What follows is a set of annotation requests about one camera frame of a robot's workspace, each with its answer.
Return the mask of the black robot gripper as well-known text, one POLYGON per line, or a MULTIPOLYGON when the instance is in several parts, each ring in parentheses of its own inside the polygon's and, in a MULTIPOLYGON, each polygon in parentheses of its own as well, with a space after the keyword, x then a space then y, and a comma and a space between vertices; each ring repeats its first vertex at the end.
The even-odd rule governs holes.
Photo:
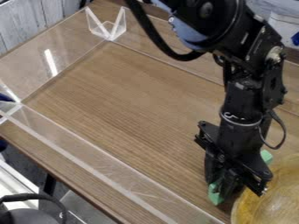
POLYGON ((257 126, 238 126, 224 119, 220 125, 199 121, 194 141, 204 149, 204 178, 210 185, 219 178, 219 197, 224 203, 246 186, 262 196, 274 174, 261 156, 262 140, 257 126))

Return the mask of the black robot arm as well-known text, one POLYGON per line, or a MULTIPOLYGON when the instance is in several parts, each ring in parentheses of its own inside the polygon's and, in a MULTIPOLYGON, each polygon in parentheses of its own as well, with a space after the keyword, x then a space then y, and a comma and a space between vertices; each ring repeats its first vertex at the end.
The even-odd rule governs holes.
POLYGON ((168 57, 191 61, 211 53, 223 68, 220 123, 200 121, 195 136, 206 151, 204 175, 212 204, 222 204, 245 187, 263 195, 274 174, 267 166, 273 155, 262 148, 282 147, 267 142, 271 122, 282 121, 275 107, 285 103, 287 93, 282 36, 246 0, 126 0, 126 4, 168 57), (142 4, 167 11, 172 31, 190 52, 178 53, 167 45, 142 4))

